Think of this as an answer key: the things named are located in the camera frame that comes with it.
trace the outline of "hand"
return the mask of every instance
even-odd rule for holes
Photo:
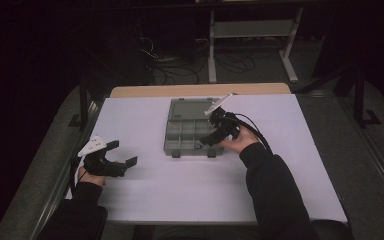
[[[219,143],[219,146],[228,148],[235,151],[237,154],[241,153],[248,145],[259,142],[258,138],[248,130],[246,127],[239,126],[239,136],[233,140],[223,140]]]
[[[77,176],[80,178],[79,182],[90,182],[100,187],[105,185],[105,176],[95,176],[89,174],[84,167],[79,168]]]

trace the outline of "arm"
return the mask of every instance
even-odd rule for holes
[[[64,199],[46,223],[38,239],[90,239],[101,235],[107,210],[98,206],[105,177],[83,175],[71,200]]]
[[[279,156],[266,152],[244,127],[236,140],[220,145],[239,153],[247,168],[261,239],[318,239],[293,176]]]

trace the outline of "gray tray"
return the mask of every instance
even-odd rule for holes
[[[172,99],[168,114],[164,152],[173,158],[181,156],[207,156],[214,158],[223,154],[217,145],[202,145],[200,138],[216,129],[208,122],[206,111],[216,98]]]

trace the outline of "person's right hand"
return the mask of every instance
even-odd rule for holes
[[[257,136],[254,135],[246,127],[239,126],[239,136],[233,140],[223,140],[218,145],[235,151],[237,154],[241,153],[248,145],[259,142]]]

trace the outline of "metal frame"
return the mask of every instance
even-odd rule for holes
[[[217,83],[217,73],[214,60],[215,38],[229,37],[264,37],[264,36],[288,36],[286,46],[279,51],[280,58],[289,80],[294,83],[298,81],[294,68],[289,60],[292,45],[299,27],[304,8],[298,8],[293,20],[266,20],[266,21],[243,21],[243,22],[220,22],[214,21],[214,11],[210,15],[210,52],[208,57],[209,83]]]

